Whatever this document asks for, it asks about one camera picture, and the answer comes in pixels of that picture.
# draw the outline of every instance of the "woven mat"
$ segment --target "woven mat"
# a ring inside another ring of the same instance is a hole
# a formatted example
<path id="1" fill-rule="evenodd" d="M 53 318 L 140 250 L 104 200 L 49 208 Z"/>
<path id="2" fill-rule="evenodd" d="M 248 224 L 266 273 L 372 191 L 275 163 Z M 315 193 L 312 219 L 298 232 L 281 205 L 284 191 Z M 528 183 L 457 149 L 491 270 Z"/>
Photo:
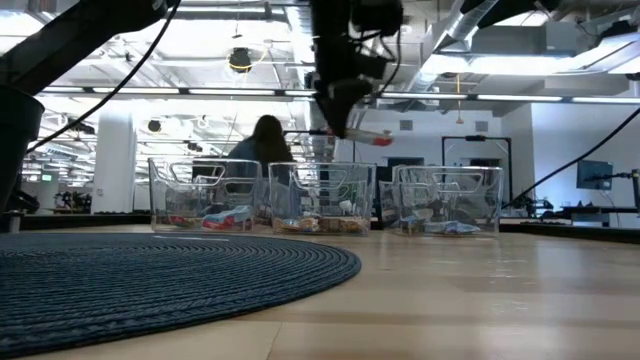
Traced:
<path id="1" fill-rule="evenodd" d="M 360 270 L 348 251 L 250 236 L 0 236 L 0 358 L 284 304 Z"/>

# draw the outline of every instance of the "wooden table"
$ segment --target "wooden table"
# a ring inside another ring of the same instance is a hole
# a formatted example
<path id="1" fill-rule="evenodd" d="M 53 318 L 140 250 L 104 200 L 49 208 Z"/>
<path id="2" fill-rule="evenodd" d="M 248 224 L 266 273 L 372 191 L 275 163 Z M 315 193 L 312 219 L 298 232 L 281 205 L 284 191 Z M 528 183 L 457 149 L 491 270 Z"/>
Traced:
<path id="1" fill-rule="evenodd" d="M 362 272 L 252 315 L 32 359 L 640 359 L 638 246 L 520 234 L 292 238 L 353 251 Z"/>

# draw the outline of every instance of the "woman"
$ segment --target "woman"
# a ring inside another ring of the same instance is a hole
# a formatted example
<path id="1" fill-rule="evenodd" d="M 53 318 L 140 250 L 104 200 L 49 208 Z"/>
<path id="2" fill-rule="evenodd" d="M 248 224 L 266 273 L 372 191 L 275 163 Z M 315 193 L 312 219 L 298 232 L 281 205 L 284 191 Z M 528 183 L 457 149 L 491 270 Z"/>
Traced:
<path id="1" fill-rule="evenodd" d="M 253 135 L 241 141 L 229 153 L 230 159 L 259 161 L 262 165 L 262 176 L 269 176 L 269 164 L 273 162 L 290 162 L 293 156 L 287 147 L 282 133 L 280 121 L 272 115 L 260 117 Z M 252 176 L 241 171 L 239 176 Z"/>

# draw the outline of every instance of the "ceiling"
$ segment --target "ceiling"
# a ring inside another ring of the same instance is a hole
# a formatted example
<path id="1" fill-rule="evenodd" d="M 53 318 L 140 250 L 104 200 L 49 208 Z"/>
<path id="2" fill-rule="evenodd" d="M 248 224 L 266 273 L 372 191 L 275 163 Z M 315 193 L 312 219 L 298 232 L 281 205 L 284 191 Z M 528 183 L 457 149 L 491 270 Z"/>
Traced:
<path id="1" fill-rule="evenodd" d="M 14 0 L 0 5 L 0 54 L 37 32 L 57 12 L 68 8 L 74 1 L 58 0 L 55 2 L 57 8 L 50 12 L 29 11 L 28 3 L 27 0 Z M 402 64 L 392 83 L 394 90 L 405 89 L 420 71 L 425 61 L 422 51 L 425 33 L 430 25 L 447 18 L 453 3 L 453 0 L 404 1 L 406 21 L 402 27 Z M 558 12 L 551 15 L 554 21 L 575 21 L 580 17 L 598 17 L 630 9 L 637 4 L 637 1 L 625 0 L 567 0 Z M 264 3 L 257 4 L 255 1 L 222 3 L 183 0 L 176 19 L 155 53 L 128 86 L 302 89 L 304 74 L 313 70 L 314 61 L 310 47 L 309 8 L 299 1 L 272 1 L 273 17 L 270 21 L 265 21 L 260 20 L 264 12 L 263 5 Z M 540 26 L 547 21 L 550 21 L 548 15 L 532 12 L 509 19 L 501 25 Z M 94 88 L 115 86 L 147 51 L 161 26 L 161 23 L 156 23 L 143 31 L 114 37 L 53 85 Z M 385 44 L 391 49 L 396 48 L 395 38 L 385 40 Z M 383 51 L 380 43 L 371 42 L 369 45 L 373 48 L 372 51 Z M 248 74 L 238 74 L 229 67 L 228 58 L 234 48 L 249 50 L 253 67 Z M 619 84 L 625 83 L 621 81 L 622 78 L 609 76 L 607 79 L 589 81 L 585 80 L 586 77 L 565 77 L 562 81 L 554 82 L 545 76 L 442 74 L 436 78 L 431 90 L 492 94 L 567 94 L 567 91 L 582 91 L 585 95 L 609 95 L 624 90 L 619 89 Z M 96 97 L 77 94 L 38 98 L 47 109 L 40 137 L 51 134 L 64 126 L 66 121 L 80 116 L 99 101 Z M 238 141 L 251 134 L 255 122 L 263 114 L 278 117 L 284 129 L 308 129 L 309 109 L 306 102 L 234 100 L 162 99 L 159 96 L 115 100 L 113 106 L 129 106 L 146 114 L 140 119 L 138 127 L 138 170 L 141 181 L 146 176 L 145 161 L 148 156 L 202 153 L 224 155 Z M 441 111 L 448 111 L 457 106 L 457 102 L 442 102 L 439 108 Z M 462 106 L 469 110 L 493 110 L 498 115 L 508 110 L 492 103 L 469 102 Z M 96 131 L 99 131 L 98 119 L 99 114 L 95 114 L 87 120 L 87 124 Z M 151 120 L 163 124 L 160 132 L 148 129 L 148 122 Z M 202 152 L 189 150 L 186 141 L 199 144 Z M 291 142 L 296 158 L 304 159 L 312 155 L 314 147 L 311 146 L 311 140 L 296 136 L 291 137 Z M 27 161 L 26 166 L 33 173 L 38 171 L 37 168 L 43 167 L 45 170 L 63 169 L 63 173 L 66 173 L 63 176 L 65 182 L 81 184 L 90 179 L 89 175 L 93 171 L 95 146 L 95 135 L 68 132 L 51 147 L 43 149 L 48 153 L 38 154 L 35 159 Z M 86 176 L 69 175 L 78 172 Z"/>

